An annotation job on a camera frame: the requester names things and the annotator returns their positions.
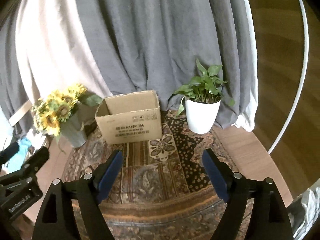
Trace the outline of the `grey ribbed flower pot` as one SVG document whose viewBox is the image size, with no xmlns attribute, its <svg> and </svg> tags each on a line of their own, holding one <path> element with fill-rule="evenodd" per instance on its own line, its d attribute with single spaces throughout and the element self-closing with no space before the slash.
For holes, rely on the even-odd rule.
<svg viewBox="0 0 320 240">
<path fill-rule="evenodd" d="M 77 113 L 73 114 L 66 122 L 60 124 L 60 131 L 74 148 L 81 147 L 87 140 L 82 122 Z"/>
</svg>

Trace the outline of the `artificial sunflower bouquet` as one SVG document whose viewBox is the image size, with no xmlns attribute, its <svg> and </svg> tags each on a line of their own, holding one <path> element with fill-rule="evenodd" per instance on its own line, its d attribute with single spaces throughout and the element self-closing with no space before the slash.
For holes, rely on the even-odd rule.
<svg viewBox="0 0 320 240">
<path fill-rule="evenodd" d="M 77 113 L 85 130 L 85 120 L 80 118 L 81 107 L 97 107 L 102 98 L 77 83 L 64 89 L 57 89 L 44 98 L 38 99 L 31 108 L 34 127 L 44 135 L 54 136 L 59 141 L 63 136 L 60 124 Z"/>
</svg>

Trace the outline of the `patterned round rug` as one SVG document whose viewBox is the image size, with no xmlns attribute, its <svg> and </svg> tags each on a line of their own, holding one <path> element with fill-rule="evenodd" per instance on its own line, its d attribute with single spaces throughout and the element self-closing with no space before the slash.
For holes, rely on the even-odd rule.
<svg viewBox="0 0 320 240">
<path fill-rule="evenodd" d="M 195 134 L 172 111 L 163 113 L 162 129 L 161 139 L 119 145 L 108 145 L 96 129 L 72 151 L 62 179 L 78 180 L 120 150 L 122 168 L 99 206 L 115 239 L 210 239 L 226 204 L 204 170 L 202 152 L 210 148 L 231 170 L 237 166 L 214 130 Z"/>
</svg>

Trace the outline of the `white plant pot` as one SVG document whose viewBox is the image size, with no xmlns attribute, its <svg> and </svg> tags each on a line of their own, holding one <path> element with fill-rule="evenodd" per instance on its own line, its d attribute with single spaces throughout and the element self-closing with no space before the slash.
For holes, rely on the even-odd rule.
<svg viewBox="0 0 320 240">
<path fill-rule="evenodd" d="M 217 117 L 220 101 L 216 103 L 185 102 L 185 111 L 189 129 L 197 134 L 208 133 Z"/>
</svg>

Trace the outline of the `brown cardboard box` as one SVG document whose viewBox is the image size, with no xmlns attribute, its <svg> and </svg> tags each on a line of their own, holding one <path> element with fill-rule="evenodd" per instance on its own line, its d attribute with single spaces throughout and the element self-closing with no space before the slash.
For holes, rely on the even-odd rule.
<svg viewBox="0 0 320 240">
<path fill-rule="evenodd" d="M 162 137 L 159 100 L 154 90 L 104 98 L 95 113 L 95 120 L 109 145 Z"/>
</svg>

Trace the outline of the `white sheer curtain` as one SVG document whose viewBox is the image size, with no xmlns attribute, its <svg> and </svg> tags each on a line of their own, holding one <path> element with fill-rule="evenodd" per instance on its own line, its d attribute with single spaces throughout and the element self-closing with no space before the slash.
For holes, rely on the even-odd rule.
<svg viewBox="0 0 320 240">
<path fill-rule="evenodd" d="M 111 95 L 89 48 L 76 0 L 17 0 L 1 27 L 1 139 L 25 136 L 30 113 L 10 125 L 26 103 L 83 84 Z"/>
</svg>

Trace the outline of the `green leafy plant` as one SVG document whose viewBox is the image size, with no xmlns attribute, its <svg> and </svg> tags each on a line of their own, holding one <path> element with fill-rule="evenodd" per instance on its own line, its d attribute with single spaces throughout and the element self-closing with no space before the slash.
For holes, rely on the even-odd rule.
<svg viewBox="0 0 320 240">
<path fill-rule="evenodd" d="M 198 58 L 196 58 L 195 62 L 201 75 L 192 77 L 188 83 L 181 85 L 174 91 L 175 95 L 183 95 L 175 116 L 179 116 L 185 110 L 183 100 L 186 101 L 187 99 L 204 104 L 223 101 L 231 109 L 235 104 L 234 99 L 222 93 L 223 86 L 228 82 L 218 76 L 222 70 L 222 65 L 213 64 L 207 69 L 204 68 Z"/>
</svg>

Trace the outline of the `grey curtain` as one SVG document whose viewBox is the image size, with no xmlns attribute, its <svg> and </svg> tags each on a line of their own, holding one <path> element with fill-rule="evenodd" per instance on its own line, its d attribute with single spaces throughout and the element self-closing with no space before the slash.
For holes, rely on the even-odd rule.
<svg viewBox="0 0 320 240">
<path fill-rule="evenodd" d="M 17 0 L 1 0 L 1 27 Z M 204 65 L 228 82 L 215 124 L 251 132 L 257 111 L 257 49 L 248 0 L 76 0 L 89 48 L 111 95 L 155 90 L 161 109 Z"/>
</svg>

